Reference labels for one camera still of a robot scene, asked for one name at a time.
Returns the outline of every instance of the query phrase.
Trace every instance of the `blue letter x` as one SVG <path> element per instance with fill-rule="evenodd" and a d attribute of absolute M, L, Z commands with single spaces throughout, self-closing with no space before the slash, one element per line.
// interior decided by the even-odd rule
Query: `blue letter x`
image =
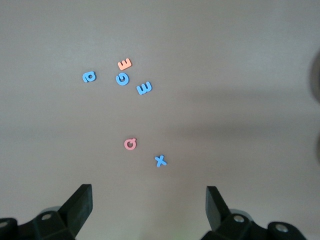
<path fill-rule="evenodd" d="M 157 162 L 157 164 L 156 164 L 156 166 L 159 168 L 160 166 L 161 166 L 161 164 L 163 164 L 163 165 L 167 165 L 167 163 L 164 161 L 164 157 L 165 156 L 163 156 L 163 155 L 161 155 L 161 156 L 156 156 L 154 159 L 155 160 L 157 160 L 158 162 Z"/>

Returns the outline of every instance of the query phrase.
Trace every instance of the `gray table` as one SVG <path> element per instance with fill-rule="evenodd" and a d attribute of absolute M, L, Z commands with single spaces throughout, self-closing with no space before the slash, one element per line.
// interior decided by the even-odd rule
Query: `gray table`
<path fill-rule="evenodd" d="M 0 0 L 0 217 L 23 224 L 92 184 L 78 240 L 199 240 L 217 186 L 263 228 L 318 240 L 319 12 L 319 0 Z"/>

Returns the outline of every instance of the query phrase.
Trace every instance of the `blue letter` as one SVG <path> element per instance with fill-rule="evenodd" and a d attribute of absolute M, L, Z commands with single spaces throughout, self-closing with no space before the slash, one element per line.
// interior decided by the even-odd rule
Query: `blue letter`
<path fill-rule="evenodd" d="M 94 71 L 89 71 L 89 72 L 85 72 L 82 75 L 82 79 L 85 83 L 87 82 L 93 82 L 94 80 L 96 80 L 96 74 Z"/>
<path fill-rule="evenodd" d="M 143 83 L 141 86 L 136 86 L 136 89 L 138 90 L 138 93 L 140 95 L 150 92 L 152 90 L 152 86 L 150 82 L 147 81 L 145 84 Z"/>
<path fill-rule="evenodd" d="M 124 85 L 128 84 L 129 76 L 122 72 L 118 76 L 115 77 L 115 80 L 120 86 L 124 86 Z"/>

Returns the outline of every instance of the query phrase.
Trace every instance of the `blue letter a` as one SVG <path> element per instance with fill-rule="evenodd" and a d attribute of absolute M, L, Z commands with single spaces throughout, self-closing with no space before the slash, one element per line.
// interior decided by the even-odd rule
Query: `blue letter a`
<path fill-rule="evenodd" d="M 141 86 L 136 86 L 136 89 L 138 90 L 138 93 L 140 95 L 150 92 L 152 90 L 150 82 L 147 81 L 145 84 L 143 83 Z"/>

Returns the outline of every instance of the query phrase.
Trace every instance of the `metal screw head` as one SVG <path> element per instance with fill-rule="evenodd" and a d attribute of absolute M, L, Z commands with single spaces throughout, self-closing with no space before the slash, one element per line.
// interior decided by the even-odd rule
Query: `metal screw head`
<path fill-rule="evenodd" d="M 237 223 L 243 223 L 245 221 L 245 219 L 240 216 L 240 215 L 236 215 L 233 217 L 233 219 L 237 222 Z"/>
<path fill-rule="evenodd" d="M 283 224 L 277 224 L 275 225 L 275 228 L 279 231 L 279 232 L 282 232 L 282 233 L 287 233 L 289 232 L 288 228 L 283 225 Z"/>
<path fill-rule="evenodd" d="M 50 213 L 48 213 L 46 215 L 43 215 L 41 220 L 48 220 L 49 218 L 51 218 L 51 214 Z"/>
<path fill-rule="evenodd" d="M 0 222 L 0 228 L 4 228 L 8 223 L 6 221 Z"/>

